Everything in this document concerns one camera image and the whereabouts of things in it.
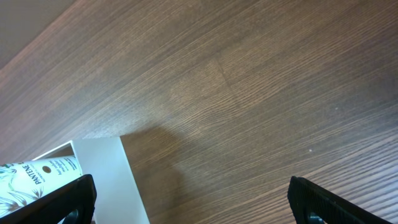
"white box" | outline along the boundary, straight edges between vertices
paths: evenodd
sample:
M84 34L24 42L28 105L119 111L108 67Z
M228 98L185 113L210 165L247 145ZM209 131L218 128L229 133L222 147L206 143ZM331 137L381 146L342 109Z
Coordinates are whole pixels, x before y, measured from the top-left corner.
M96 224L149 224L120 138L72 140L35 158L75 155L97 191Z

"wood grain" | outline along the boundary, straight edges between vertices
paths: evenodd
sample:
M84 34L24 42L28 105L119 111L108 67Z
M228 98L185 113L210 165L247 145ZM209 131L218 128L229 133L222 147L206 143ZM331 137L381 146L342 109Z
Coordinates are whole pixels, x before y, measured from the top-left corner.
M0 162L123 135L151 223L398 223L397 1L77 0L0 71Z

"open box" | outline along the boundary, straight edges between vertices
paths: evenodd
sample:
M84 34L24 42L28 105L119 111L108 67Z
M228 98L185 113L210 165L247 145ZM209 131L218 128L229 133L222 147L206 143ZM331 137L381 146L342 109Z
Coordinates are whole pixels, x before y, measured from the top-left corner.
M34 160L72 155L93 176L95 223L149 223L120 138L72 140Z

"brown circle logo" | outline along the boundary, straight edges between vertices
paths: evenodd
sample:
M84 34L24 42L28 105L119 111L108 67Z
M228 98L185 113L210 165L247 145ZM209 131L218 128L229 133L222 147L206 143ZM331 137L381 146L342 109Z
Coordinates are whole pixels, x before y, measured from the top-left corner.
M51 173L51 169L48 166L43 166L43 171L46 173Z

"black plastic part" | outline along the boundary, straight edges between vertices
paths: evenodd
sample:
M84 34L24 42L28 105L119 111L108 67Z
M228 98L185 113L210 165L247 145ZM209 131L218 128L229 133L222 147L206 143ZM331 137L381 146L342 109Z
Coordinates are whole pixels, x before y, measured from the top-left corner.
M292 177L287 198L298 224L391 224L303 177Z
M0 223L89 224L97 197L93 177L84 175L48 195L0 218Z

